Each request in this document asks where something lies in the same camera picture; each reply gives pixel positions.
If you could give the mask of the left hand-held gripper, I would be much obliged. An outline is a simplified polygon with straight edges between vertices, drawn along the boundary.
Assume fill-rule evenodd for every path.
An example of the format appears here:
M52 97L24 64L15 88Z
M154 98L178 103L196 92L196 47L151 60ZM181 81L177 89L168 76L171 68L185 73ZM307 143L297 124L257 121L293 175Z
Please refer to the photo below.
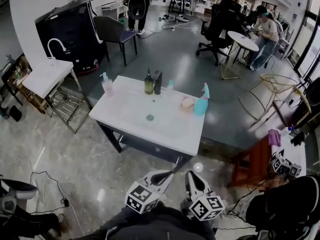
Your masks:
M165 192L172 179L171 170L149 172L131 185L125 196L125 205L138 214L149 212L158 204L162 192Z

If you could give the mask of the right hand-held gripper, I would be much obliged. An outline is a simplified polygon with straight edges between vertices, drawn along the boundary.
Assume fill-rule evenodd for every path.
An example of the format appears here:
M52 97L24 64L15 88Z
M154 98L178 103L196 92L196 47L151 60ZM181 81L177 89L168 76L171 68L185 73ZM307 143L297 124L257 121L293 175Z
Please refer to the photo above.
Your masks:
M193 185L198 191L205 193L192 195ZM188 214L199 221L213 220L225 210L221 197L211 190L208 182L202 176L191 170L186 173L186 193L187 200L191 202L187 208Z

